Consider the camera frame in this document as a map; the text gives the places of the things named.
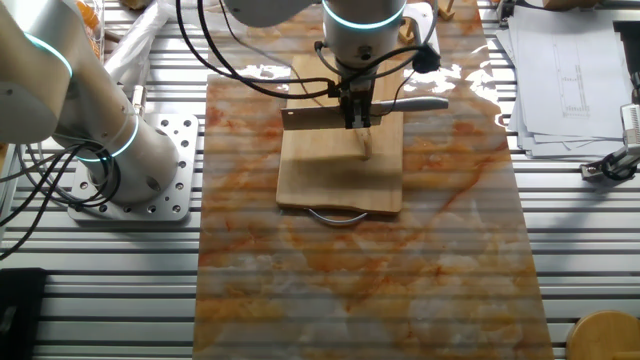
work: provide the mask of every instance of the marble surface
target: marble surface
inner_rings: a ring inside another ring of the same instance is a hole
[[[249,39],[312,51],[319,10]],[[553,358],[477,5],[454,10],[442,69],[405,87],[450,108],[405,116],[395,218],[335,229],[279,209],[284,102],[210,77],[195,359]],[[234,64],[289,76],[248,53]]]

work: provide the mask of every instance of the mounting plate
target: mounting plate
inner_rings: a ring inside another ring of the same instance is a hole
[[[198,138],[198,119],[193,115],[145,114],[147,124],[162,130],[176,144],[178,171],[171,185],[154,199],[137,204],[107,203],[99,208],[76,211],[69,208],[69,216],[78,222],[167,222],[181,221],[189,214],[191,185]],[[182,146],[184,140],[188,146]],[[90,184],[89,171],[78,162],[71,193],[86,199],[96,193]]]

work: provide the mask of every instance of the paper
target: paper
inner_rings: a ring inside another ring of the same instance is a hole
[[[511,45],[511,35],[509,34],[509,30],[500,30],[496,32],[496,37],[502,45],[502,48],[507,53],[509,60],[516,65],[516,57],[513,53],[513,46]]]
[[[614,138],[600,138],[591,136],[564,136],[564,135],[547,135],[547,134],[533,134],[536,143],[549,143],[549,142],[580,142],[580,141],[597,141],[597,140],[618,140]]]
[[[511,40],[529,132],[622,137],[620,106],[630,93],[613,24],[598,13],[517,8]]]

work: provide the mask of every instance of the wooden disc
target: wooden disc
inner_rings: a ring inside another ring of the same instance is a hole
[[[623,312],[593,313],[567,336],[567,360],[610,360],[630,352],[640,352],[640,321]]]

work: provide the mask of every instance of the black cable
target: black cable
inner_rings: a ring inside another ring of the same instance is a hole
[[[383,116],[387,116],[387,115],[391,114],[391,113],[393,112],[393,110],[395,110],[395,108],[396,108],[396,104],[398,103],[398,97],[400,96],[400,90],[402,90],[402,88],[403,88],[403,87],[404,87],[404,86],[409,82],[409,80],[411,79],[411,77],[412,77],[412,76],[413,76],[413,74],[415,74],[415,73],[416,73],[416,71],[415,71],[415,70],[413,70],[413,71],[411,72],[411,74],[410,74],[406,79],[404,79],[404,81],[402,81],[402,83],[401,83],[401,84],[400,84],[400,86],[398,87],[398,90],[396,90],[396,96],[393,98],[393,104],[391,105],[391,109],[389,109],[389,111],[387,111],[387,112],[386,112],[386,113],[384,113],[384,114],[371,114],[371,116],[380,116],[380,117],[383,117]]]
[[[35,169],[37,169],[39,166],[41,166],[41,165],[43,165],[43,164],[46,164],[46,163],[48,163],[49,161],[51,161],[51,160],[55,159],[58,155],[66,153],[66,151],[67,151],[68,149],[70,149],[70,148],[71,148],[71,147],[66,148],[66,149],[64,149],[64,150],[63,150],[62,152],[60,152],[60,153],[53,154],[53,155],[49,156],[49,157],[48,157],[48,158],[46,158],[46,159],[42,159],[41,161],[39,161],[39,162],[37,162],[37,163],[35,163],[35,164],[33,164],[33,165],[29,166],[29,167],[28,167],[28,168],[26,168],[26,169],[22,169],[22,170],[20,170],[20,171],[18,171],[18,172],[17,172],[17,173],[15,173],[15,174],[11,174],[11,175],[9,175],[9,176],[7,176],[7,177],[3,177],[2,179],[0,179],[0,183],[7,182],[7,181],[11,181],[11,180],[13,180],[13,179],[19,178],[20,176],[24,175],[25,173],[27,173],[27,172],[29,172],[29,171],[31,171],[31,170],[35,170]]]
[[[226,59],[222,56],[222,54],[220,53],[220,51],[218,51],[218,48],[216,47],[215,43],[213,42],[213,38],[211,38],[211,34],[209,33],[209,27],[207,26],[207,21],[204,17],[204,5],[203,5],[203,1],[202,0],[198,0],[197,1],[197,5],[198,5],[198,17],[200,19],[200,26],[202,27],[203,30],[203,34],[204,34],[204,38],[207,41],[207,44],[209,45],[209,48],[211,49],[211,51],[214,53],[214,55],[218,58],[218,60],[222,63],[222,65],[229,71],[231,72],[231,75],[228,77],[231,77],[233,79],[236,79],[240,82],[242,82],[243,84],[249,86],[250,88],[261,92],[265,95],[269,95],[272,97],[276,97],[276,98],[280,98],[280,99],[290,99],[290,100],[304,100],[304,99],[312,99],[312,98],[316,98],[316,97],[320,97],[320,96],[324,96],[330,93],[330,89],[335,89],[335,82],[331,79],[328,78],[314,78],[314,79],[282,79],[282,80],[263,80],[263,79],[247,79],[244,78],[242,76],[240,76],[235,69],[231,66],[231,64],[229,64]],[[308,83],[308,82],[327,82],[328,87],[327,90],[322,90],[322,91],[318,91],[312,94],[305,94],[305,95],[297,95],[297,94],[284,94],[284,93],[280,93],[280,92],[276,92],[276,91],[271,91],[268,89],[265,89],[263,87],[257,86],[254,83],[266,83],[266,84],[304,84],[304,83]]]
[[[235,34],[235,32],[233,32],[233,28],[231,28],[231,23],[229,23],[229,17],[227,16],[227,12],[224,9],[224,5],[222,4],[222,0],[218,0],[220,3],[220,8],[222,9],[222,13],[224,14],[224,21],[227,25],[227,30],[229,30],[229,34],[231,34],[231,37],[241,46],[244,46],[245,48],[260,54],[262,56],[264,56],[265,58],[274,61],[280,65],[286,66],[288,68],[291,68],[291,72],[296,76],[296,78],[301,79],[300,74],[298,73],[298,70],[296,70],[296,68],[293,66],[293,64],[289,64],[284,60],[281,60],[279,58],[277,58],[276,56],[273,56],[269,53],[267,53],[266,51],[262,51],[260,49],[258,49],[255,46],[251,46],[247,43],[245,43],[244,41],[242,41],[240,38],[238,38],[238,36]],[[307,90],[307,87],[304,85],[304,83],[301,83],[300,86],[302,87],[302,90],[304,91],[305,94],[309,95],[309,90]],[[320,101],[318,101],[318,99],[316,98],[312,98],[311,100],[313,100],[314,103],[316,103],[316,105],[318,105],[319,107],[326,109],[327,111],[333,112],[333,113],[337,113],[340,114],[340,111],[335,110],[335,109],[330,109],[327,108],[326,106],[322,105],[322,103]]]
[[[328,95],[330,93],[335,93],[337,89],[344,89],[347,88],[348,85],[353,82],[354,80],[357,80],[358,78],[365,76],[368,74],[368,72],[372,69],[374,69],[376,66],[380,65],[382,62],[389,60],[390,58],[405,53],[405,52],[409,52],[409,51],[420,51],[420,50],[425,50],[428,48],[428,45],[421,45],[421,46],[408,46],[405,48],[401,48],[401,49],[396,49],[393,51],[390,51],[389,53],[377,58],[376,60],[374,60],[373,62],[369,63],[366,67],[364,67],[363,69],[360,69],[357,73],[349,76],[348,78],[342,80],[338,85],[335,85],[335,83],[330,80],[330,79],[326,79],[326,78],[315,78],[315,79],[289,79],[289,80],[262,80],[262,79],[248,79],[248,78],[244,78],[242,76],[240,76],[235,69],[231,66],[231,64],[229,64],[226,59],[224,58],[224,56],[220,53],[220,51],[218,50],[218,48],[216,47],[213,39],[211,38],[211,34],[209,33],[209,28],[207,26],[207,21],[205,19],[204,16],[204,2],[203,0],[197,0],[197,8],[198,8],[198,18],[200,21],[200,26],[202,27],[203,30],[203,35],[205,40],[207,41],[207,44],[209,45],[211,51],[213,52],[213,54],[216,56],[216,58],[222,63],[222,65],[230,72],[230,74],[227,74],[223,71],[221,71],[220,69],[218,69],[217,67],[215,67],[214,65],[212,65],[211,63],[209,63],[208,61],[206,61],[204,58],[202,58],[202,56],[200,56],[200,54],[197,52],[197,50],[195,49],[195,47],[193,46],[193,44],[191,44],[191,41],[189,40],[189,37],[187,35],[187,32],[184,28],[184,21],[182,19],[182,9],[181,9],[181,0],[176,0],[176,17],[178,20],[178,27],[180,28],[180,33],[187,45],[187,47],[189,48],[189,50],[191,51],[191,53],[196,57],[196,59],[198,59],[204,66],[206,66],[207,68],[213,70],[214,72],[231,78],[231,79],[235,79],[238,80],[240,82],[242,82],[243,84],[249,86],[250,88],[261,92],[265,95],[269,95],[269,96],[273,96],[276,98],[280,98],[280,99],[294,99],[294,100],[305,100],[305,99],[312,99],[312,98],[316,98],[316,97],[320,97],[320,96],[325,96]],[[224,6],[222,6],[222,12],[223,15],[225,16],[225,18],[227,18],[227,14],[226,11],[224,9]],[[307,83],[307,82],[318,82],[318,81],[328,81],[329,86],[326,90],[323,91],[319,91],[319,92],[315,92],[315,93],[311,93],[311,94],[304,94],[304,95],[296,95],[296,94],[284,94],[284,93],[279,93],[279,92],[275,92],[275,91],[271,91],[268,89],[264,89],[260,86],[255,85],[255,83],[270,83],[270,84],[291,84],[291,83]]]
[[[279,80],[266,80],[266,79],[254,79],[254,78],[245,78],[242,75],[238,74],[235,69],[233,68],[233,66],[231,66],[231,64],[229,64],[229,62],[226,61],[226,59],[224,58],[224,56],[220,53],[220,51],[218,51],[218,48],[216,47],[215,43],[213,42],[213,38],[211,37],[211,34],[209,33],[209,28],[207,26],[207,22],[206,19],[204,17],[204,3],[203,0],[198,0],[197,1],[198,4],[198,17],[200,19],[200,25],[202,26],[202,29],[204,31],[204,36],[205,39],[207,39],[207,44],[209,44],[209,46],[211,47],[211,51],[214,52],[214,54],[216,55],[216,58],[218,58],[218,60],[220,60],[220,62],[222,63],[222,65],[229,70],[230,72],[234,73],[236,75],[236,77],[238,78],[242,78],[246,81],[252,82],[252,83],[265,83],[265,84],[305,84],[305,83],[313,83],[313,82],[326,82],[328,85],[333,85],[335,84],[333,80],[326,78],[326,77],[315,77],[315,78],[308,78],[308,79],[279,79]],[[231,30],[231,25],[229,24],[229,17],[227,15],[227,11],[224,8],[224,5],[222,4],[222,2],[220,2],[220,8],[222,9],[222,15],[224,16],[224,20],[227,23],[227,27],[229,28],[229,31],[232,33],[233,38],[238,41],[241,42],[240,39],[238,39],[235,34],[233,34],[233,30]],[[248,44],[243,44],[243,46],[249,47],[252,50],[264,55],[265,55],[261,50],[256,49],[254,47],[252,47],[251,45]]]
[[[79,146],[71,146],[67,149],[73,149],[73,153],[74,156],[75,154],[77,154],[78,151],[80,151],[82,149],[82,145]],[[58,164],[58,162],[60,162],[60,160],[62,159],[62,157],[66,154],[65,152],[59,153],[56,155],[56,158],[53,160],[53,162],[51,163],[51,165],[49,166],[49,168],[47,169],[47,171],[45,172],[45,174],[47,176],[49,176],[51,174],[51,172],[53,171],[53,169],[55,168],[55,166]],[[42,186],[44,185],[46,180],[46,177],[43,177],[42,179],[40,179],[40,182],[38,183],[38,186],[36,186],[35,189],[33,189],[33,191],[31,192],[31,194],[25,199],[25,201],[20,204],[20,206],[18,206],[17,209],[15,209],[11,214],[9,214],[7,217],[5,217],[4,219],[2,219],[0,221],[0,226],[5,226],[9,221],[13,220],[13,218],[15,218],[16,216],[18,216],[18,214],[20,214],[27,206],[29,206],[29,204],[31,203],[31,201],[33,200],[33,198],[36,196],[36,194],[38,192],[40,192],[40,189],[42,188]]]
[[[382,64],[383,62],[391,59],[394,56],[400,55],[402,53],[408,52],[408,51],[416,51],[416,50],[424,50],[427,49],[427,46],[407,46],[407,47],[403,47],[401,49],[396,49],[393,51],[390,51],[384,55],[382,55],[381,57],[377,58],[376,60],[372,61],[371,63],[369,63],[367,66],[365,66],[364,68],[360,69],[357,73],[349,76],[348,78],[342,80],[338,85],[336,85],[338,88],[344,88],[347,85],[349,85],[352,81],[358,79],[359,77],[366,75],[371,69],[375,68],[376,66]]]
[[[204,9],[202,12],[200,12],[202,15],[201,20],[204,22],[204,36],[205,39],[207,39],[207,43],[209,44],[209,46],[211,47],[211,50],[214,53],[217,53],[216,56],[219,54],[220,56],[222,56],[222,54],[219,53],[219,51],[217,50],[215,44],[213,43],[213,39],[211,39],[211,35],[209,34],[209,30],[207,28],[206,25],[206,21],[204,20]],[[319,96],[324,96],[327,95],[329,93],[329,89],[327,90],[323,90],[320,92],[316,92],[313,94],[308,94],[308,95],[292,95],[292,94],[283,94],[283,93],[279,93],[279,92],[275,92],[275,91],[271,91],[268,89],[264,89],[260,86],[257,86],[253,83],[267,83],[267,84],[292,84],[292,83],[300,83],[300,84],[304,84],[304,83],[309,83],[309,82],[327,82],[327,84],[329,85],[329,88],[334,88],[335,86],[335,82],[331,79],[327,79],[327,78],[314,78],[314,79],[282,79],[282,80],[263,80],[263,79],[248,79],[248,78],[244,78],[242,76],[240,76],[227,62],[226,60],[223,62],[226,63],[226,65],[229,65],[228,67],[225,66],[225,68],[231,73],[231,74],[227,74],[223,71],[221,71],[220,69],[218,69],[217,67],[215,67],[214,65],[212,65],[211,63],[209,63],[207,60],[205,60],[202,56],[200,56],[200,54],[198,53],[198,51],[195,49],[195,47],[193,46],[193,44],[191,43],[191,41],[189,40],[189,37],[186,33],[186,30],[184,28],[184,21],[182,19],[182,11],[181,11],[181,6],[180,6],[180,0],[176,0],[176,17],[178,20],[178,27],[180,28],[180,33],[187,45],[187,47],[189,48],[189,51],[191,51],[191,53],[196,57],[196,59],[198,59],[198,61],[200,61],[200,63],[202,63],[204,66],[206,66],[207,68],[213,70],[214,72],[216,72],[217,74],[220,74],[222,76],[234,79],[234,80],[238,80],[240,82],[242,82],[243,84],[251,87],[252,89],[261,92],[265,95],[269,95],[269,96],[273,96],[273,97],[277,97],[277,98],[282,98],[282,99],[294,99],[294,100],[300,100],[300,99],[310,99],[313,97],[319,97]]]
[[[100,159],[100,162],[102,164],[103,170],[104,170],[104,176],[108,177],[110,170],[108,167],[108,162],[112,162],[113,164],[115,163],[115,161],[113,160],[113,158],[107,153],[106,150],[104,150],[104,148],[97,146],[96,144],[87,142],[84,143],[84,146],[87,148],[94,148],[94,151],[96,152],[98,158]],[[35,163],[36,159],[35,159],[35,155],[33,154],[33,151],[31,150],[30,146],[27,146],[28,149],[28,153],[32,159],[32,161]],[[22,157],[19,157],[18,160],[20,161],[20,165],[24,168],[26,167],[24,164],[24,160],[22,159]],[[80,207],[86,207],[86,208],[90,208],[90,207],[97,207],[102,205],[103,203],[98,203],[98,204],[89,204],[92,201],[98,200],[102,194],[104,193],[104,191],[107,188],[107,183],[102,184],[100,187],[97,188],[97,192],[92,195],[91,197],[87,198],[87,199],[78,199],[75,197],[72,197],[70,194],[67,194],[66,192],[62,191],[59,187],[57,186],[53,186],[52,181],[50,181],[49,177],[45,177],[44,176],[44,171],[40,168],[37,168],[38,173],[40,174],[41,177],[44,177],[46,180],[46,183],[49,185],[50,188],[54,189],[54,191],[59,194],[62,198],[55,198],[55,197],[51,197],[51,201],[55,201],[61,204],[65,204],[68,205],[74,209],[79,209]],[[31,176],[30,173],[25,173],[25,175],[27,176],[27,179],[31,182],[31,184],[33,184],[34,187],[37,187],[37,182],[33,179],[33,177]],[[46,190],[40,188],[40,192],[42,194],[46,195]]]
[[[71,163],[71,160],[76,156],[76,154],[81,149],[82,149],[82,146],[76,147],[71,152],[71,155],[65,160],[64,164],[62,165],[62,168],[61,168],[60,172],[58,173],[56,178],[53,180],[54,186],[58,186],[58,183],[60,182],[60,179],[62,179],[62,175],[64,174],[64,171],[67,169],[67,167]],[[55,161],[51,164],[49,169],[47,169],[47,171],[49,173],[51,173],[51,171],[53,170],[55,165],[60,161],[61,158],[62,158],[62,156],[60,156],[60,157],[55,159]],[[42,186],[42,184],[44,184],[44,181],[41,180],[39,184],[40,184],[40,186]],[[38,191],[39,191],[38,189],[34,189],[33,192],[30,195],[30,198],[33,199],[33,197],[35,196],[35,194],[38,193]],[[38,226],[38,223],[40,222],[40,219],[42,219],[42,216],[44,215],[44,211],[46,210],[47,204],[51,200],[51,196],[52,195],[53,195],[53,188],[49,189],[49,191],[47,192],[47,195],[45,196],[44,201],[42,202],[42,205],[40,206],[40,210],[38,210],[38,213],[36,214],[36,218],[33,220],[33,223],[31,224],[31,226],[29,227],[27,232],[24,234],[24,236],[15,245],[13,245],[10,249],[8,249],[8,250],[4,251],[2,254],[0,254],[0,261],[6,259],[11,254],[13,254],[16,251],[18,251],[18,249],[20,249],[20,247],[22,247],[22,245],[24,245],[24,243],[27,241],[27,239],[29,239],[29,237],[31,237],[31,234],[33,234],[33,232],[35,231],[36,227]]]

